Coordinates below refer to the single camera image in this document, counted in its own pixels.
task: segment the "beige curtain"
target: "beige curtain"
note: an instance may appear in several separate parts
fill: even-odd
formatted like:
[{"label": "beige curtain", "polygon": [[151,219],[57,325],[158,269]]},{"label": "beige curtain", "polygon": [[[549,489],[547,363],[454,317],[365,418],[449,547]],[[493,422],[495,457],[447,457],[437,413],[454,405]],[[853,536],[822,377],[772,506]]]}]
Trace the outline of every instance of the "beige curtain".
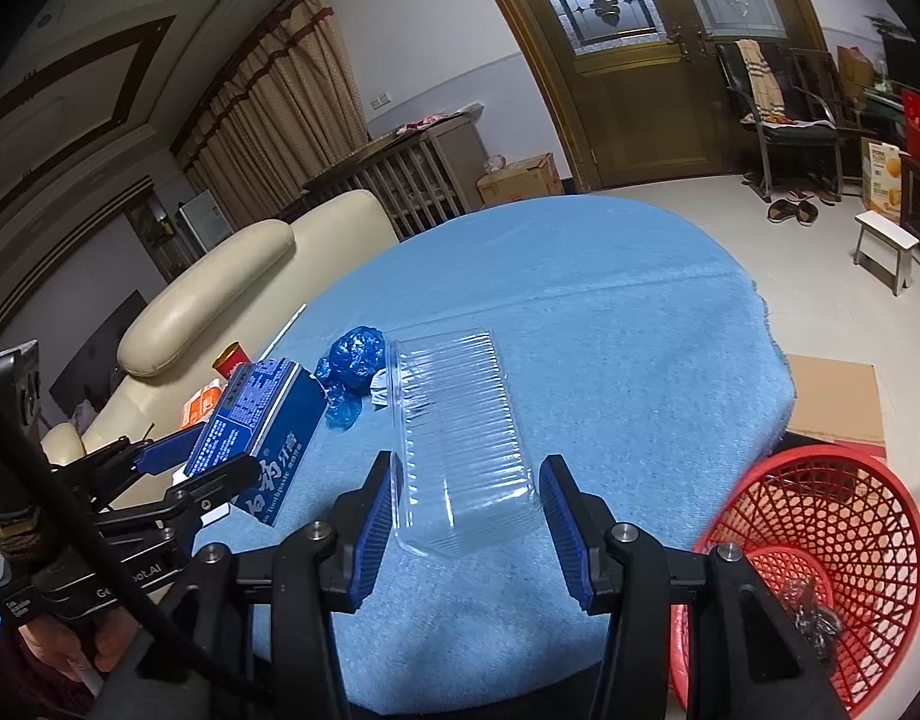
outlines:
[{"label": "beige curtain", "polygon": [[327,0],[284,0],[231,57],[174,141],[190,183],[236,228],[276,215],[367,143]]}]

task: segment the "white stool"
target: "white stool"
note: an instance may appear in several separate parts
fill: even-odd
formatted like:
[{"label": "white stool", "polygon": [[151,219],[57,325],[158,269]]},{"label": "white stool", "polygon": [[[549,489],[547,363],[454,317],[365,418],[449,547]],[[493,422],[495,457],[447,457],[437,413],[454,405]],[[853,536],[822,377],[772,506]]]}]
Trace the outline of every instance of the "white stool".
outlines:
[{"label": "white stool", "polygon": [[913,247],[919,241],[916,236],[910,235],[900,225],[892,223],[888,218],[879,215],[876,211],[865,211],[858,214],[856,220],[860,223],[860,237],[856,242],[853,264],[860,264],[860,245],[863,242],[863,234],[868,231],[873,233],[884,244],[892,247],[897,252],[897,269],[894,274],[893,294],[899,295],[900,290],[910,286]]}]

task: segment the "clear plastic container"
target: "clear plastic container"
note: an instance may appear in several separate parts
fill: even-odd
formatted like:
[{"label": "clear plastic container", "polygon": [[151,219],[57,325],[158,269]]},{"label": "clear plastic container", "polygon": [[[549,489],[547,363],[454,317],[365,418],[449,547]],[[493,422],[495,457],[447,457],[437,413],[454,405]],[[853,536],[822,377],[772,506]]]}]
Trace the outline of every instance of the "clear plastic container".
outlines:
[{"label": "clear plastic container", "polygon": [[490,331],[388,341],[387,374],[399,545],[447,560],[535,530],[533,471]]}]

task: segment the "beige leather sofa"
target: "beige leather sofa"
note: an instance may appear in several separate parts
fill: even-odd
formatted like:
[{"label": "beige leather sofa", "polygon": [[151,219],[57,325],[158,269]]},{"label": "beige leather sofa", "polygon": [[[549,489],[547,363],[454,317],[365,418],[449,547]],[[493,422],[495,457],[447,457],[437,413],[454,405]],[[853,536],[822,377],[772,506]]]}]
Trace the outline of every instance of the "beige leather sofa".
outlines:
[{"label": "beige leather sofa", "polygon": [[[230,343],[257,359],[300,306],[395,243],[369,191],[334,197],[293,224],[265,220],[240,230],[137,317],[118,348],[126,378],[83,437],[70,423],[53,428],[42,442],[46,456],[68,464],[121,436],[175,432],[183,405],[217,377],[212,363]],[[170,472],[145,477],[116,505],[159,500],[169,485]]]}]

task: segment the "screw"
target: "screw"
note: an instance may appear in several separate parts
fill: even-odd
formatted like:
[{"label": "screw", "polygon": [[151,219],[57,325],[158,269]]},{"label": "screw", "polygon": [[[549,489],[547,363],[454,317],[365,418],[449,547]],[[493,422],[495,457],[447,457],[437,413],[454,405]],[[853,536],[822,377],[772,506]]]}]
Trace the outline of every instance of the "screw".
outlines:
[{"label": "screw", "polygon": [[610,529],[610,534],[621,544],[629,544],[639,538],[639,530],[636,525],[629,522],[620,522]]},{"label": "screw", "polygon": [[330,523],[324,522],[322,519],[315,519],[303,528],[303,535],[309,538],[310,541],[324,541],[332,532],[333,528]]},{"label": "screw", "polygon": [[740,560],[740,557],[743,557],[743,550],[736,546],[736,544],[720,544],[716,548],[716,554],[726,562],[737,562],[737,560]]},{"label": "screw", "polygon": [[224,557],[227,557],[228,552],[226,545],[214,542],[208,544],[197,553],[197,560],[210,563],[220,562]]}]

